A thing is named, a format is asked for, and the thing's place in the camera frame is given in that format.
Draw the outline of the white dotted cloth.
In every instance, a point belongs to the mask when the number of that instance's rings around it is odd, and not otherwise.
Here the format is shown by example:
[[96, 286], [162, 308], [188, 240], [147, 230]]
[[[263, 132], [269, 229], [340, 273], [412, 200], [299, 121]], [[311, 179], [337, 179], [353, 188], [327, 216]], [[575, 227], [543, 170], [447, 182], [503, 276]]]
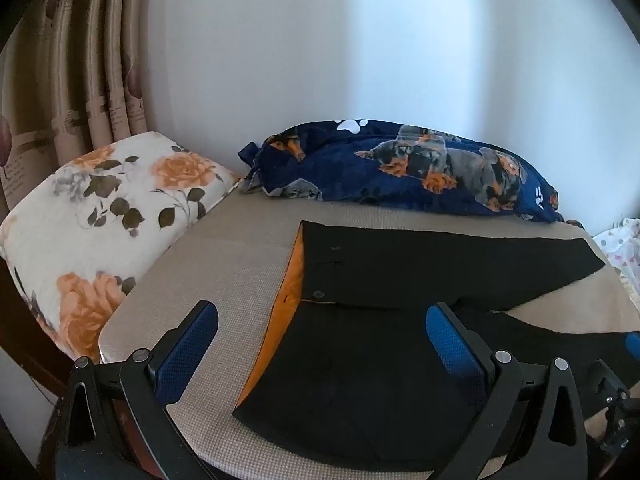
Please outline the white dotted cloth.
[[618, 273], [636, 309], [640, 306], [640, 220], [627, 218], [594, 238]]

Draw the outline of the blue dog print blanket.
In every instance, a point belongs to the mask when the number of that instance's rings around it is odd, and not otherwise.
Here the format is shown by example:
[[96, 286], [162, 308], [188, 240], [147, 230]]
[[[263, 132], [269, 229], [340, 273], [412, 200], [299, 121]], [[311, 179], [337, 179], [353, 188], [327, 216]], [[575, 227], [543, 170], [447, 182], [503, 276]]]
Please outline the blue dog print blanket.
[[505, 148], [434, 129], [347, 119], [305, 122], [239, 152], [267, 195], [458, 216], [561, 220], [555, 188]]

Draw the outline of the black pants orange waistband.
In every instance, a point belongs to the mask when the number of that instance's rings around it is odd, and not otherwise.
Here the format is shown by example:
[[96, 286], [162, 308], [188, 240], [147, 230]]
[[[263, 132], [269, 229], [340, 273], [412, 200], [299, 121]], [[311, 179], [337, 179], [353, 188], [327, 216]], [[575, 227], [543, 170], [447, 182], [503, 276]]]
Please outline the black pants orange waistband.
[[564, 334], [511, 315], [602, 264], [580, 238], [305, 221], [234, 416], [262, 438], [318, 462], [436, 469], [480, 404], [442, 366], [426, 333], [427, 309], [443, 302], [491, 349], [522, 362], [566, 359], [579, 391], [599, 360], [632, 386], [639, 365], [623, 334]]

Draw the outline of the beige woven mattress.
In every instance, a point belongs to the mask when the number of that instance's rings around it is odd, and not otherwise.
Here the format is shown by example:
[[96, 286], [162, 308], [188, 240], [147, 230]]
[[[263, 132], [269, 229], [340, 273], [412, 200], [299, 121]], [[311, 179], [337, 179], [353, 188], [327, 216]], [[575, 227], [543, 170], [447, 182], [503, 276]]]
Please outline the beige woven mattress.
[[474, 218], [375, 206], [281, 200], [234, 192], [165, 252], [100, 335], [107, 362], [150, 348], [202, 299], [219, 330], [180, 401], [168, 412], [198, 456], [241, 479], [352, 479], [356, 471], [306, 460], [257, 437], [232, 410], [252, 369], [300, 222], [487, 237], [581, 238], [565, 223]]

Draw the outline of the beige patterned curtain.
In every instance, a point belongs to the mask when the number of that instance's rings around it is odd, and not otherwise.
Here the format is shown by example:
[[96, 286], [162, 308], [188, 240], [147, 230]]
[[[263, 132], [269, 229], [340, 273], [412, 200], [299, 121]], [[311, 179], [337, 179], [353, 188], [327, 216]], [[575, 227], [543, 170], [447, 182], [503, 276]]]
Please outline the beige patterned curtain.
[[142, 0], [1, 0], [1, 211], [145, 132]]

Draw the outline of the white floral pillow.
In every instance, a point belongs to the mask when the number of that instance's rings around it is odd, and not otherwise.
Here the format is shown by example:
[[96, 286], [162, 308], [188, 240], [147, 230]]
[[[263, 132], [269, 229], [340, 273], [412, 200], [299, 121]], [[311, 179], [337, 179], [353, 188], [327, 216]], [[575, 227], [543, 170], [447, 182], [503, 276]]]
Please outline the white floral pillow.
[[126, 296], [238, 181], [158, 132], [130, 136], [37, 185], [3, 220], [1, 255], [58, 348], [98, 362], [100, 333]]

